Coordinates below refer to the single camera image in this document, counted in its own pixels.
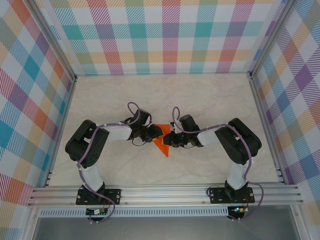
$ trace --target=purple cable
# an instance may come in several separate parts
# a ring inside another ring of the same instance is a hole
[[[107,124],[102,124],[102,125],[98,126],[98,127],[93,131],[93,134],[92,134],[92,136],[91,136],[90,142],[89,142],[88,147],[86,148],[83,156],[80,158],[80,160],[79,160],[79,161],[77,162],[77,164],[76,164],[76,166],[78,167],[78,171],[79,171],[80,178],[81,178],[81,180],[83,181],[84,186],[85,186],[90,192],[92,192],[93,194],[99,196],[100,198],[103,198],[103,199],[109,201],[109,202],[113,205],[113,209],[112,209],[111,213],[110,213],[108,216],[104,217],[104,218],[103,218],[102,220],[100,220],[100,221],[93,221],[93,220],[91,219],[91,215],[90,215],[90,216],[89,216],[90,223],[98,224],[98,223],[102,223],[102,222],[108,220],[108,219],[111,217],[111,215],[114,214],[114,212],[115,212],[115,210],[116,210],[116,205],[115,205],[114,201],[112,201],[109,197],[103,196],[102,194],[96,192],[95,190],[93,190],[93,189],[86,183],[85,178],[84,178],[84,175],[83,175],[83,173],[82,173],[82,171],[81,171],[81,163],[83,162],[83,160],[84,160],[85,157],[87,156],[88,152],[90,151],[90,148],[91,148],[92,143],[93,143],[93,139],[95,138],[96,133],[98,132],[98,130],[99,130],[100,128],[109,127],[109,126],[129,126],[129,125],[131,125],[131,124],[134,124],[136,121],[138,121],[138,119],[139,119],[139,117],[140,117],[140,108],[139,108],[139,106],[138,106],[135,102],[133,102],[133,101],[128,102],[127,107],[128,107],[129,111],[130,111],[133,115],[134,115],[134,112],[131,110],[130,104],[135,105],[136,108],[137,108],[137,110],[138,110],[138,116],[136,117],[136,119],[135,119],[134,121],[132,121],[132,122],[129,122],[129,123],[107,123]]]
[[[226,123],[221,123],[221,124],[219,124],[219,125],[214,125],[214,126],[211,126],[211,127],[208,127],[208,128],[203,128],[203,129],[200,129],[200,130],[198,130],[198,131],[185,131],[183,128],[179,127],[179,125],[178,125],[178,123],[177,123],[177,121],[176,121],[176,119],[175,119],[175,110],[176,110],[176,109],[178,110],[178,117],[177,117],[177,119],[179,119],[179,117],[180,117],[180,109],[179,109],[177,106],[175,106],[175,107],[173,108],[173,110],[172,110],[172,119],[173,119],[174,125],[175,125],[180,131],[182,131],[182,132],[184,132],[184,133],[186,133],[186,134],[198,134],[198,133],[201,133],[201,132],[203,132],[203,131],[210,130],[210,129],[216,129],[216,128],[219,128],[219,127],[228,127],[228,128],[230,128],[232,131],[234,131],[234,133],[239,137],[239,139],[240,139],[241,142],[243,143],[243,145],[244,145],[244,147],[245,147],[245,149],[246,149],[246,151],[247,151],[247,153],[248,153],[248,157],[249,157],[249,164],[248,164],[248,167],[247,167],[247,169],[246,169],[246,171],[245,171],[245,173],[244,173],[243,179],[244,179],[245,181],[247,181],[249,184],[257,185],[257,186],[259,186],[259,187],[261,188],[261,199],[260,199],[258,205],[256,206],[256,208],[255,208],[249,215],[244,216],[244,217],[242,218],[242,219],[247,219],[249,216],[251,216],[251,215],[260,207],[260,205],[261,205],[261,203],[262,203],[262,201],[263,201],[263,199],[264,199],[265,192],[264,192],[264,188],[261,186],[261,184],[259,184],[259,183],[257,183],[257,182],[252,182],[252,181],[247,180],[247,174],[248,174],[248,172],[249,172],[249,170],[250,170],[250,168],[251,168],[251,165],[252,165],[252,156],[251,156],[251,152],[250,152],[250,149],[249,149],[246,141],[244,140],[244,138],[241,136],[241,134],[240,134],[233,126],[231,126],[231,125],[229,125],[229,124],[226,124]]]

